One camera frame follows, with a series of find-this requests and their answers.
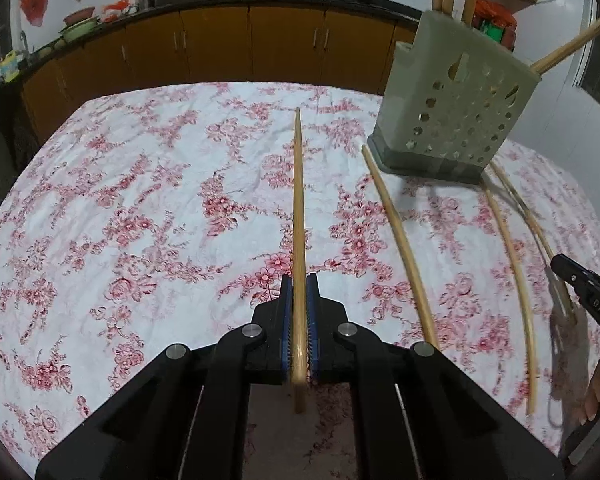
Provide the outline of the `red-brown basin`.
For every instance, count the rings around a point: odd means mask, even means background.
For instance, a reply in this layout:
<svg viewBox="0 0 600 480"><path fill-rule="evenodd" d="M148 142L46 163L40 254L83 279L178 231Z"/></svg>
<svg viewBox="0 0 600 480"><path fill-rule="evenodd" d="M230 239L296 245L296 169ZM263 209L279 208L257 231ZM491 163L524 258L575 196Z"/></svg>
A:
<svg viewBox="0 0 600 480"><path fill-rule="evenodd" d="M76 23L88 20L94 15L94 11L94 6L88 6L87 8L77 10L76 12L67 15L64 18L64 23L67 27L70 27Z"/></svg>

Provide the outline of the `green perforated utensil holder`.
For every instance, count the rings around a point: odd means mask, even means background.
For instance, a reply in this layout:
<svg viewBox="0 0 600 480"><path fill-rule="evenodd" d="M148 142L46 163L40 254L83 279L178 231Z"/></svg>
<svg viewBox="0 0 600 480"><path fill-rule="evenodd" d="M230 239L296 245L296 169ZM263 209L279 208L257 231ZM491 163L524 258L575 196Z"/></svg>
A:
<svg viewBox="0 0 600 480"><path fill-rule="evenodd" d="M426 11L394 48L368 148L388 174L476 184L540 80L483 32Z"/></svg>

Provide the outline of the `floral pink tablecloth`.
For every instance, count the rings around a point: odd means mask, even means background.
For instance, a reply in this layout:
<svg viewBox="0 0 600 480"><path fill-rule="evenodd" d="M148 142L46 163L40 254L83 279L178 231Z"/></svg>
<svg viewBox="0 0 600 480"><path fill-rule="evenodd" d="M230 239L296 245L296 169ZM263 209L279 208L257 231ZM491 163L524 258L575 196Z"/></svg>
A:
<svg viewBox="0 0 600 480"><path fill-rule="evenodd" d="M0 440L25 471L167 344L212 344L277 296L297 108L308 269L355 323L399 346L420 337L361 153L379 104L302 84L186 84L88 101L54 130L0 206ZM496 163L550 247L600 272L600 222L577 182L515 142ZM600 329L560 315L497 177L384 181L442 352L557 451Z"/></svg>

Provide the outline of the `red plastic bag on wall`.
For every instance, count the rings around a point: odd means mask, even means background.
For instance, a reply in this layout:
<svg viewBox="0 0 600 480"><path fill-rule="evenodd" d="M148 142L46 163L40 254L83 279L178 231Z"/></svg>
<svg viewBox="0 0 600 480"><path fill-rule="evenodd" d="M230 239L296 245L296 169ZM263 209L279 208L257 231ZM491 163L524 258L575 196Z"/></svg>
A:
<svg viewBox="0 0 600 480"><path fill-rule="evenodd" d="M48 7L48 0L20 0L20 10L33 27L41 27Z"/></svg>

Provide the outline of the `orange plastic bag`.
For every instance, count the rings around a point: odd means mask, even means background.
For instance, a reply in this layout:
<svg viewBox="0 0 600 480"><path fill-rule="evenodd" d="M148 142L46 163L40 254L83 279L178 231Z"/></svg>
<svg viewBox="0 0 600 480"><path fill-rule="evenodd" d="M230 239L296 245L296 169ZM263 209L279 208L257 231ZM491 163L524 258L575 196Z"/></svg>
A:
<svg viewBox="0 0 600 480"><path fill-rule="evenodd" d="M122 18L122 16L128 14L132 7L132 0L118 0L117 2L106 4L106 6L102 7L100 20L103 23L113 22L118 18Z"/></svg>

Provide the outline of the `yellow detergent bottle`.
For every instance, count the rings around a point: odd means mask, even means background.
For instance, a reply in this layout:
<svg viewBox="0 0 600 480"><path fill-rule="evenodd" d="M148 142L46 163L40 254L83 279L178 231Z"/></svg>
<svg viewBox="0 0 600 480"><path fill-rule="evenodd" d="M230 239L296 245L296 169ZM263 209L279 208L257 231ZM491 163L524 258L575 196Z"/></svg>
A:
<svg viewBox="0 0 600 480"><path fill-rule="evenodd" d="M15 50L1 58L0 71L5 82L11 82L19 75L18 54Z"/></svg>

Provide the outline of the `green basin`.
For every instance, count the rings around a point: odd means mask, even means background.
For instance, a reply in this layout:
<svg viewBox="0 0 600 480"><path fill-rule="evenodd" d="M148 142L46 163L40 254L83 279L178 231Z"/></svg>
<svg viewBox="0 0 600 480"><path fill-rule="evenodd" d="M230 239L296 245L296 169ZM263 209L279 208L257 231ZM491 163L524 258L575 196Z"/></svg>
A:
<svg viewBox="0 0 600 480"><path fill-rule="evenodd" d="M79 38L89 34L99 26L99 18L93 16L92 18L86 18L85 20L79 21L76 24L65 27L61 32L60 36L68 44L78 40Z"/></svg>

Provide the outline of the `red bag over bottles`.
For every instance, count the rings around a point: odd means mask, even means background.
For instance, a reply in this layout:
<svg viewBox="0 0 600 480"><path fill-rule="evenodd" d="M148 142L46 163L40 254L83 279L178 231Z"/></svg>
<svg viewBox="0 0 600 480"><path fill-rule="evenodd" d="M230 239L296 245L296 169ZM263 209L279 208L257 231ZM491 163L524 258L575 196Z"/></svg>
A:
<svg viewBox="0 0 600 480"><path fill-rule="evenodd" d="M505 6L490 0L477 0L472 26L479 28L483 22L489 22L501 29L517 28L517 21Z"/></svg>

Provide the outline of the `green bottle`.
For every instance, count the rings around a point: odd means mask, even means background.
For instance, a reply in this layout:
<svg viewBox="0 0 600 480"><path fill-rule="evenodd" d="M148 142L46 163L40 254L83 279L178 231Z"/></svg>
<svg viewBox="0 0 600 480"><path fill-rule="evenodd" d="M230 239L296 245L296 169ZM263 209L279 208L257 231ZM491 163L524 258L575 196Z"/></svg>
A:
<svg viewBox="0 0 600 480"><path fill-rule="evenodd" d="M504 36L505 28L491 21L483 21L480 30L489 38L500 44Z"/></svg>

